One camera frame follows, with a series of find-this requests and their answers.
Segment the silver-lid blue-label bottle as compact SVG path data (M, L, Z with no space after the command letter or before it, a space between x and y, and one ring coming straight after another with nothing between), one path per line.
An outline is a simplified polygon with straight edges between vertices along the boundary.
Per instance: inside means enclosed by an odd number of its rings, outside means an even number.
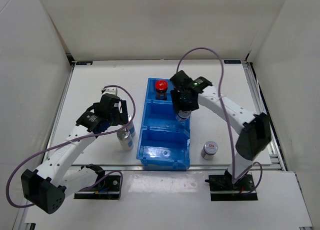
M131 136L134 137L136 135L136 130L131 115L128 115L128 121L130 124L128 124L126 128L129 130Z
M119 130L116 135L124 151L130 151L134 147L131 133L127 128Z

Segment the white-lid spice jar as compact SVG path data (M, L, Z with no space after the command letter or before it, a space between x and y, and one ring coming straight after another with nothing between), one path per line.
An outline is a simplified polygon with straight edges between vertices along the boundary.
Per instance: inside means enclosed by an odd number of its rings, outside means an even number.
M191 116L191 111L179 111L175 118L178 122L185 122L187 121Z
M205 142L202 150L201 150L201 156L205 160L211 160L215 154L218 151L218 145L214 141L207 141Z

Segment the red-lid sauce jar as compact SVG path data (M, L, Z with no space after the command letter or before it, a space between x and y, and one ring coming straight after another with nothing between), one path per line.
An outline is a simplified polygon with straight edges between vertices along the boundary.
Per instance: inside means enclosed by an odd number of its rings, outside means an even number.
M167 100L168 83L165 80L155 82L155 98L157 100Z

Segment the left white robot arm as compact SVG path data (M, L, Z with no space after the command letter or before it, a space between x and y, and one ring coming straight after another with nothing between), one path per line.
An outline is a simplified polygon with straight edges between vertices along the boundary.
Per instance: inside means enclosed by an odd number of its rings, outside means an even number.
M128 123L127 102L112 94L103 94L98 103L90 106L60 147L33 171L21 175L24 197L47 214L53 214L65 198L85 188L100 190L105 184L106 172L89 164L66 175L78 156L110 126Z

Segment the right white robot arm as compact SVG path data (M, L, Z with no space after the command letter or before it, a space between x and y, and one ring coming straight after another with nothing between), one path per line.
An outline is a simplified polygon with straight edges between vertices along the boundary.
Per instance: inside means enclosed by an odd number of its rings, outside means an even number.
M220 95L213 84L202 76L193 80L181 70L170 78L170 82L173 85L170 91L173 110L179 122L186 121L192 111L204 106L226 121L229 132L238 134L237 141L231 142L232 163L224 178L227 188L238 189L257 155L271 141L269 115L243 109Z

